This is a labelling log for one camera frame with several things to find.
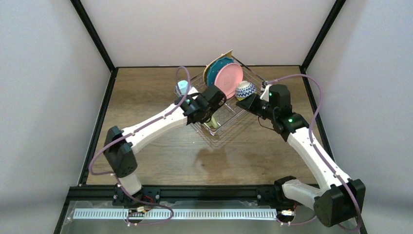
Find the teal polka dot plate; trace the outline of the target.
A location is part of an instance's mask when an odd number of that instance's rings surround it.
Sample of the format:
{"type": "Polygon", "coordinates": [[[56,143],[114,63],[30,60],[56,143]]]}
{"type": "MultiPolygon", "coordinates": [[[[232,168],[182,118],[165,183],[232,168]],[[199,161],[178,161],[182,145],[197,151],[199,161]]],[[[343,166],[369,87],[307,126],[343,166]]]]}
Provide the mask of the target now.
{"type": "Polygon", "coordinates": [[[233,63],[234,59],[229,57],[223,57],[217,59],[215,62],[211,64],[209,70],[206,73],[206,85],[211,86],[214,85],[215,79],[219,73],[219,71],[226,65],[233,63]]]}

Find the light blue mug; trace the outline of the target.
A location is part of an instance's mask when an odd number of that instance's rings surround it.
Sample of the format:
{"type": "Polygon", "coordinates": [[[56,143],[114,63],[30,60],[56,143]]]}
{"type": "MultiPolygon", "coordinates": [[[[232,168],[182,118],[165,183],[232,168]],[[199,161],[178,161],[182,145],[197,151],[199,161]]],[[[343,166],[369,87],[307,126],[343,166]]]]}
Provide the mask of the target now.
{"type": "Polygon", "coordinates": [[[188,89],[188,81],[187,80],[180,80],[177,82],[175,86],[176,94],[181,96],[187,92],[188,89]]]}

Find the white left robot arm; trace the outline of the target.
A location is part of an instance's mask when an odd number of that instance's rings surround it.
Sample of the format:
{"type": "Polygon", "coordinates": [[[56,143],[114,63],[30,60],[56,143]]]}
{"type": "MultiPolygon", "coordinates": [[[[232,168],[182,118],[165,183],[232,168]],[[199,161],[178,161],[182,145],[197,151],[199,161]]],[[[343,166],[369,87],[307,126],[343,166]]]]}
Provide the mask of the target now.
{"type": "Polygon", "coordinates": [[[106,135],[104,156],[112,173],[127,193],[134,195],[142,189],[136,169],[136,155],[160,136],[180,127],[205,123],[225,104],[226,95],[216,86],[199,93],[191,88],[162,112],[134,126],[111,127],[106,135]]]}

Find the lime green bowl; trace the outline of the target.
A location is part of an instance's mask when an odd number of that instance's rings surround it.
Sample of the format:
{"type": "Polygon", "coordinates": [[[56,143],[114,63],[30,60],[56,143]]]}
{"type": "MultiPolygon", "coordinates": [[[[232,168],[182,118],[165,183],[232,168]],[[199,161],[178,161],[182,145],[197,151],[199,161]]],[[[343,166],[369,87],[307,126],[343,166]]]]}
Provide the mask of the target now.
{"type": "Polygon", "coordinates": [[[241,101],[251,94],[257,93],[256,86],[246,80],[241,81],[235,89],[235,97],[237,100],[241,101]]]}

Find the metal wire dish rack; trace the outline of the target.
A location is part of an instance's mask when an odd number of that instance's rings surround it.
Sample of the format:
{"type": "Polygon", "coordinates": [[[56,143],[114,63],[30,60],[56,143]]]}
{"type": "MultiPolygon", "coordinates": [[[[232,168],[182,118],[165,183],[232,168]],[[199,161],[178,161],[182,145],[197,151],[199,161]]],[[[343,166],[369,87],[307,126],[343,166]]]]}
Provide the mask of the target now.
{"type": "MultiPolygon", "coordinates": [[[[257,93],[261,94],[263,92],[263,83],[266,82],[266,80],[256,72],[254,72],[248,65],[245,65],[243,62],[237,59],[235,56],[231,56],[231,59],[234,63],[242,67],[243,80],[254,84],[257,88],[257,93]]],[[[198,92],[202,92],[207,88],[207,82],[205,82],[203,72],[200,72],[191,77],[191,87],[195,88],[198,92]]],[[[194,126],[196,126],[200,130],[206,130],[206,132],[211,134],[212,136],[218,135],[221,132],[229,129],[237,119],[245,114],[245,110],[236,105],[237,102],[238,100],[235,96],[228,98],[224,106],[212,115],[212,120],[216,121],[217,127],[214,127],[212,124],[207,123],[195,123],[194,126]]]]}

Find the pale green mug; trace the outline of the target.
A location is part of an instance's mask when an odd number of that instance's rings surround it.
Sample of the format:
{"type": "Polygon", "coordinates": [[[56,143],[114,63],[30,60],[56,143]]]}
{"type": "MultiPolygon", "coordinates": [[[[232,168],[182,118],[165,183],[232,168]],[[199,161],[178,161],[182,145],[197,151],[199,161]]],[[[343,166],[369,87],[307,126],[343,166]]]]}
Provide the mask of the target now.
{"type": "Polygon", "coordinates": [[[211,116],[209,122],[206,122],[206,125],[211,129],[217,129],[220,126],[214,115],[211,116]]]}

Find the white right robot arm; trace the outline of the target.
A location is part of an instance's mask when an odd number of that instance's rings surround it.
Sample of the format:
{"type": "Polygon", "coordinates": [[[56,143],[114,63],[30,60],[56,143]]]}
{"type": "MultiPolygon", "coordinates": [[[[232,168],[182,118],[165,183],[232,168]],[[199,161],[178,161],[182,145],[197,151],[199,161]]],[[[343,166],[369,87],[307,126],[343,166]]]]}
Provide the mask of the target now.
{"type": "Polygon", "coordinates": [[[288,88],[281,84],[267,85],[263,94],[251,94],[236,105],[271,120],[273,130],[300,155],[318,183],[315,188],[293,176],[278,179],[275,184],[281,188],[282,196],[312,209],[325,227],[340,226],[356,218],[355,229],[359,230],[365,185],[360,179],[351,179],[335,164],[313,135],[312,126],[293,112],[288,88]]]}

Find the bamboo pattern square plate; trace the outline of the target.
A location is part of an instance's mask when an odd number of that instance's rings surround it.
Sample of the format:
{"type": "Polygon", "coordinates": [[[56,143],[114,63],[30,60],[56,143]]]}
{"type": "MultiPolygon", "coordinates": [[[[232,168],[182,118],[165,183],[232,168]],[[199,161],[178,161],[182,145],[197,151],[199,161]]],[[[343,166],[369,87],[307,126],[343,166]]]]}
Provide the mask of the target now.
{"type": "Polygon", "coordinates": [[[226,53],[221,54],[215,60],[210,62],[203,72],[204,83],[207,86],[213,85],[218,72],[226,65],[233,63],[232,57],[233,50],[229,50],[226,53]]]}

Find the pink round plate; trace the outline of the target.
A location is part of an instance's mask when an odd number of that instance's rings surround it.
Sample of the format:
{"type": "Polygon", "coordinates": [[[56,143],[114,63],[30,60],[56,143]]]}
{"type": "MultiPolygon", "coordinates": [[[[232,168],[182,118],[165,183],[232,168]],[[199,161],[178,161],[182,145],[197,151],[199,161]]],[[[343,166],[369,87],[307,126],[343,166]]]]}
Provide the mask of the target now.
{"type": "Polygon", "coordinates": [[[225,94],[226,99],[230,99],[235,95],[239,83],[243,81],[243,76],[241,65],[229,63],[218,72],[214,85],[225,94]]]}

